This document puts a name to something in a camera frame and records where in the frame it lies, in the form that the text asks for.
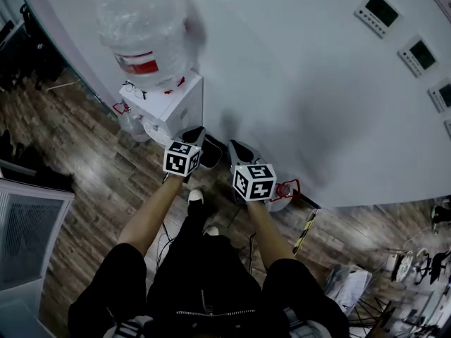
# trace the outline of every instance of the electrical equipment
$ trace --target electrical equipment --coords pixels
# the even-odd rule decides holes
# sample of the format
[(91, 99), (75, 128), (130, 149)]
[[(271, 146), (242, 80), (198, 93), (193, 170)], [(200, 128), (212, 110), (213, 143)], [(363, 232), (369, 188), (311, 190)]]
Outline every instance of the electrical equipment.
[[(26, 175), (33, 172), (16, 165), (10, 168)], [(0, 179), (1, 307), (21, 301), (38, 316), (50, 255), (74, 198), (71, 192)]]
[(361, 18), (379, 37), (386, 36), (401, 18), (401, 14), (386, 0), (363, 0), (354, 14)]
[(451, 79), (446, 78), (428, 90), (429, 95), (440, 113), (451, 109)]
[(398, 55), (409, 66), (415, 77), (422, 76), (437, 63), (437, 58), (419, 35), (415, 35), (404, 48), (399, 50)]

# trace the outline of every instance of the plastic water bottle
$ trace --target plastic water bottle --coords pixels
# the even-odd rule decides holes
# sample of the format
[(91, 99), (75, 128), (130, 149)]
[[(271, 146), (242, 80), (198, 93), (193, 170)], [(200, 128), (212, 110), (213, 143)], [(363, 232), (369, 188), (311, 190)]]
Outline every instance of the plastic water bottle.
[(99, 34), (130, 81), (170, 90), (192, 67), (185, 0), (108, 0), (97, 9)]

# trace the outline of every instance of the cable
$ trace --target cable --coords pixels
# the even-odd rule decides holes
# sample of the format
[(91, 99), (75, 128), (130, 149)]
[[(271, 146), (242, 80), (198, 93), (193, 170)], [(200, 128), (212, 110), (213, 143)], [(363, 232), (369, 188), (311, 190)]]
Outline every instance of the cable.
[(404, 243), (404, 245), (402, 246), (402, 249), (404, 249), (404, 247), (406, 246), (407, 243), (409, 243), (409, 242), (410, 242), (411, 240), (413, 240), (414, 238), (418, 237), (418, 236), (419, 236), (422, 232), (424, 232), (425, 230), (432, 230), (432, 228), (431, 228), (431, 227), (428, 227), (428, 228), (422, 229), (422, 230), (420, 231), (420, 233), (418, 233), (417, 235), (414, 235), (412, 238), (408, 239), (408, 240)]
[[(374, 273), (378, 272), (384, 264), (385, 265), (387, 264), (387, 262), (388, 262), (388, 257), (385, 258), (385, 260), (373, 272), (371, 272), (371, 276), (373, 276)], [(373, 278), (372, 281), (370, 281), (370, 283), (368, 283), (365, 290), (368, 289), (379, 277), (380, 276)]]
[(208, 167), (208, 169), (214, 169), (217, 165), (218, 165), (218, 163), (221, 161), (221, 159), (222, 159), (222, 157), (223, 157), (223, 150), (219, 147), (219, 146), (217, 146), (216, 144), (214, 144), (207, 136), (205, 136), (205, 140), (207, 140), (208, 141), (208, 143), (210, 143), (211, 145), (213, 145), (213, 146), (215, 146), (216, 148), (218, 148), (219, 149), (219, 151), (221, 152), (221, 156), (219, 157), (219, 159), (218, 159), (218, 161), (216, 162), (216, 164), (213, 166), (213, 167)]
[(166, 236), (168, 237), (168, 239), (171, 240), (172, 238), (169, 237), (168, 229), (166, 228), (166, 225), (164, 224), (164, 222), (163, 222), (163, 229), (164, 229), (164, 232), (166, 233)]
[(49, 90), (58, 89), (59, 87), (68, 87), (69, 85), (74, 85), (75, 83), (77, 83), (79, 81), (80, 81), (80, 79), (78, 79), (74, 82), (68, 82), (67, 84), (61, 84), (61, 85), (56, 85), (55, 87), (50, 87), (46, 90), (46, 92), (48, 92)]
[[(172, 242), (175, 240), (175, 238), (171, 238), (171, 236), (168, 233), (168, 228), (166, 228), (166, 225), (163, 222), (163, 229), (164, 229), (164, 233), (160, 234), (160, 237), (158, 239), (158, 244), (156, 245), (156, 256), (157, 256), (157, 260), (156, 260), (156, 270), (158, 270), (160, 268), (161, 265), (161, 258), (163, 257), (163, 252), (164, 249), (168, 246), (171, 246)], [(166, 235), (168, 237), (168, 241), (166, 242), (166, 244), (164, 245), (163, 249), (161, 250), (160, 254), (158, 253), (159, 248), (160, 248), (160, 242), (161, 242), (161, 237)]]
[(253, 235), (251, 235), (249, 237), (249, 274), (252, 275), (252, 256), (254, 255), (254, 237), (255, 237), (254, 233)]

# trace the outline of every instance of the thermostat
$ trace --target thermostat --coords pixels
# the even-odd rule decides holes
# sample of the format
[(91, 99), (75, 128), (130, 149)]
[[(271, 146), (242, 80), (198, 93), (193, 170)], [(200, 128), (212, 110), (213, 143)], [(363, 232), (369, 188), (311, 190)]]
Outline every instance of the thermostat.
[(386, 0), (363, 0), (354, 14), (380, 37), (386, 36), (401, 16)]
[(437, 63), (431, 49), (419, 35), (410, 40), (398, 51), (398, 54), (416, 77), (422, 76), (426, 70)]
[(428, 93), (439, 112), (443, 113), (451, 108), (451, 80), (448, 77), (430, 88)]
[(446, 130), (448, 131), (448, 134), (451, 137), (451, 119), (445, 120), (445, 126), (446, 126)]

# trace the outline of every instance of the eyeglasses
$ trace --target eyeglasses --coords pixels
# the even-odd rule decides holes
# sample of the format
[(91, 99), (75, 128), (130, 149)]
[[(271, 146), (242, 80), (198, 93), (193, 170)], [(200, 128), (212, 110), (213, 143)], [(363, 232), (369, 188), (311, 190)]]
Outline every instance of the eyeglasses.
[(125, 90), (127, 90), (129, 93), (134, 92), (135, 96), (138, 99), (146, 100), (147, 92), (137, 88), (133, 83), (131, 83), (131, 82), (124, 82), (123, 86), (125, 87)]

